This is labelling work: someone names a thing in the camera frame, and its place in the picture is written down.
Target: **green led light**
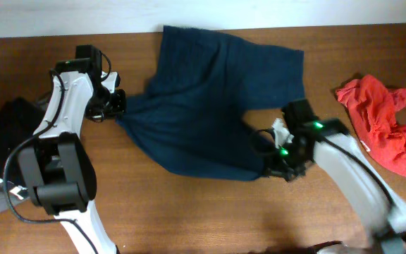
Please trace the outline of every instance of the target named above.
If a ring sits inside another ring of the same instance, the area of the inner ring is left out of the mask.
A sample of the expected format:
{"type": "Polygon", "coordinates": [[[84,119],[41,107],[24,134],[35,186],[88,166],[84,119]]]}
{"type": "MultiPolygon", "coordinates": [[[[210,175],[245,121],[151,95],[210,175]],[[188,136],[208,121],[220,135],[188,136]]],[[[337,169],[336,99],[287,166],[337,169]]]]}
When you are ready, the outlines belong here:
{"type": "Polygon", "coordinates": [[[286,156],[286,155],[289,155],[289,152],[286,149],[281,148],[280,149],[280,154],[283,155],[283,156],[286,156]]]}
{"type": "Polygon", "coordinates": [[[323,128],[324,127],[324,125],[322,123],[319,123],[319,122],[314,122],[313,125],[314,125],[315,128],[323,128]]]}

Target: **wooden table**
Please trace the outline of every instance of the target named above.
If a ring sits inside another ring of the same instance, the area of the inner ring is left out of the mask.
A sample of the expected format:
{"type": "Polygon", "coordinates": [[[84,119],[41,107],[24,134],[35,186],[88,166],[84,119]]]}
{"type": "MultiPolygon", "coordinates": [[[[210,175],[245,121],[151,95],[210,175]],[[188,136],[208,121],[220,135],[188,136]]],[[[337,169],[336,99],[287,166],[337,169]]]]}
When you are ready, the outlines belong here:
{"type": "MultiPolygon", "coordinates": [[[[338,117],[353,131],[333,90],[370,73],[390,87],[406,87],[406,25],[232,30],[259,44],[305,51],[306,96],[321,118],[338,117]]],[[[161,33],[0,39],[0,108],[16,96],[34,99],[49,89],[47,71],[93,44],[112,61],[128,95],[141,93],[155,73],[161,33]]],[[[245,119],[269,127],[279,109],[250,111],[245,119]]],[[[406,108],[398,114],[406,123],[406,108]]],[[[275,246],[331,240],[364,243],[355,213],[318,167],[292,183],[194,179],[155,164],[113,121],[84,122],[82,140],[97,171],[97,207],[122,253],[247,253],[275,246]]],[[[376,167],[406,199],[406,178],[376,167]]],[[[45,218],[30,202],[26,217],[45,218]]],[[[76,253],[60,225],[34,226],[0,214],[0,253],[76,253]]]]}

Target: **black cloth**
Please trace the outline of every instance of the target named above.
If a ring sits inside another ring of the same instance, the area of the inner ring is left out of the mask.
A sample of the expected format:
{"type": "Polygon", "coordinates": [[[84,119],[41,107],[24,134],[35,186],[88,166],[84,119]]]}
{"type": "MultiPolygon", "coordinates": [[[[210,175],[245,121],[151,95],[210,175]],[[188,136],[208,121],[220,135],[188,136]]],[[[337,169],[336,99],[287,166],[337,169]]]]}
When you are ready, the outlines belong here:
{"type": "MultiPolygon", "coordinates": [[[[44,111],[33,106],[22,98],[7,102],[0,110],[0,212],[7,209],[4,200],[3,167],[11,150],[29,138],[40,124],[44,111]]],[[[29,196],[24,188],[23,177],[13,163],[14,168],[9,175],[8,190],[14,205],[24,201],[29,196]]]]}
{"type": "MultiPolygon", "coordinates": [[[[44,111],[23,98],[3,105],[0,110],[0,178],[3,176],[3,166],[11,150],[32,136],[43,116],[44,111]]],[[[24,184],[18,170],[12,171],[10,180],[16,185],[24,184]]]]}
{"type": "Polygon", "coordinates": [[[165,26],[156,75],[117,123],[170,172],[255,180],[264,163],[242,115],[304,97],[302,72],[302,51],[165,26]]]}

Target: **navy blue cloth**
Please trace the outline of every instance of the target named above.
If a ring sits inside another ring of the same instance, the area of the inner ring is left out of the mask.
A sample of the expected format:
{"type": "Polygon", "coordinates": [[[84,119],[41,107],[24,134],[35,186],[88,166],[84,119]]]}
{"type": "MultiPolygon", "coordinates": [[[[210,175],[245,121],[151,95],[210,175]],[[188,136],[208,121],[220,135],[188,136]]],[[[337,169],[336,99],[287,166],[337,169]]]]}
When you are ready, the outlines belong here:
{"type": "Polygon", "coordinates": [[[165,26],[156,75],[117,123],[170,172],[255,180],[264,163],[242,115],[303,98],[302,72],[302,51],[165,26]]]}

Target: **black cable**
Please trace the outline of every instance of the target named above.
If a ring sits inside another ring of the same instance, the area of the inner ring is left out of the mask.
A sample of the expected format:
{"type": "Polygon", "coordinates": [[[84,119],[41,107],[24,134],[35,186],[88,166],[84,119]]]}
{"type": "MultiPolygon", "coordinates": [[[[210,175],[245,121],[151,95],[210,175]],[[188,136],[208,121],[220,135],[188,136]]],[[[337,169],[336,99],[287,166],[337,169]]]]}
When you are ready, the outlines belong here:
{"type": "Polygon", "coordinates": [[[41,134],[46,133],[50,128],[52,128],[54,126],[54,124],[56,123],[56,120],[59,117],[59,114],[61,113],[62,106],[63,106],[62,105],[63,100],[65,98],[65,86],[63,85],[62,78],[57,73],[57,71],[55,71],[54,69],[51,69],[49,71],[49,75],[51,77],[51,82],[52,83],[54,83],[54,76],[56,76],[59,79],[59,82],[61,84],[61,98],[59,100],[59,105],[57,107],[57,110],[56,110],[56,113],[54,114],[53,119],[51,120],[51,122],[48,122],[48,126],[45,129],[41,130],[40,132],[34,134],[32,137],[25,140],[23,143],[19,144],[19,146],[17,146],[14,150],[12,150],[10,155],[7,157],[6,163],[4,165],[4,170],[3,170],[3,190],[4,190],[6,202],[7,202],[7,205],[9,207],[10,211],[13,213],[13,215],[15,215],[15,217],[17,219],[19,219],[20,221],[25,222],[25,223],[30,223],[30,224],[49,224],[49,223],[59,223],[59,222],[71,223],[73,226],[76,227],[76,229],[82,234],[82,236],[84,236],[84,238],[87,240],[87,242],[91,245],[91,247],[92,247],[93,251],[95,252],[95,254],[98,254],[98,251],[95,248],[95,245],[90,240],[89,236],[81,229],[81,227],[78,225],[76,220],[74,220],[74,219],[38,219],[38,220],[26,219],[15,210],[15,208],[13,206],[13,203],[11,201],[11,197],[10,197],[9,192],[8,192],[8,186],[7,186],[8,171],[9,171],[9,168],[10,168],[10,166],[12,164],[13,158],[23,148],[30,145],[32,141],[36,140],[39,136],[41,136],[41,134]]]}
{"type": "Polygon", "coordinates": [[[358,159],[356,156],[352,155],[348,151],[344,150],[339,145],[331,142],[330,140],[328,140],[327,138],[325,138],[323,136],[319,136],[319,137],[321,138],[322,141],[329,144],[331,147],[334,147],[335,149],[339,150],[344,155],[347,155],[350,159],[352,159],[354,162],[356,162],[358,165],[360,165],[361,168],[363,168],[373,178],[373,180],[375,180],[375,182],[379,185],[380,189],[383,191],[386,198],[388,199],[388,202],[390,203],[390,205],[394,204],[394,199],[393,199],[393,197],[391,197],[391,194],[389,193],[388,189],[384,186],[383,182],[380,181],[378,176],[376,174],[374,174],[368,166],[366,166],[360,159],[358,159]]]}
{"type": "Polygon", "coordinates": [[[107,61],[107,64],[109,65],[109,71],[108,71],[108,73],[107,73],[103,78],[101,78],[101,81],[103,82],[103,81],[105,81],[105,80],[109,77],[109,74],[111,74],[112,65],[111,65],[111,60],[109,60],[109,57],[107,57],[107,55],[105,55],[105,53],[103,53],[103,52],[101,52],[101,51],[100,51],[100,53],[101,53],[102,56],[104,56],[104,58],[105,58],[106,61],[107,61]]]}
{"type": "MultiPolygon", "coordinates": [[[[288,134],[288,136],[286,137],[286,139],[283,141],[282,144],[286,144],[286,142],[288,141],[289,137],[290,137],[290,134],[288,134]]],[[[254,152],[256,155],[258,155],[259,157],[267,157],[267,156],[271,156],[271,155],[276,155],[276,154],[278,153],[278,149],[277,149],[277,148],[281,148],[281,147],[282,147],[281,145],[279,145],[278,147],[275,147],[275,139],[276,139],[276,136],[275,136],[275,133],[274,133],[274,131],[273,131],[273,128],[260,129],[260,130],[254,131],[253,133],[250,134],[250,136],[249,136],[249,143],[250,143],[250,147],[252,148],[253,152],[254,152]],[[262,132],[265,132],[265,133],[270,134],[270,135],[272,136],[272,138],[273,138],[273,147],[271,147],[271,150],[270,150],[270,151],[267,151],[267,152],[265,152],[265,151],[260,151],[260,150],[258,150],[258,149],[255,147],[255,145],[254,145],[254,139],[257,138],[257,137],[262,138],[262,137],[259,135],[259,134],[262,133],[262,132]]]]}

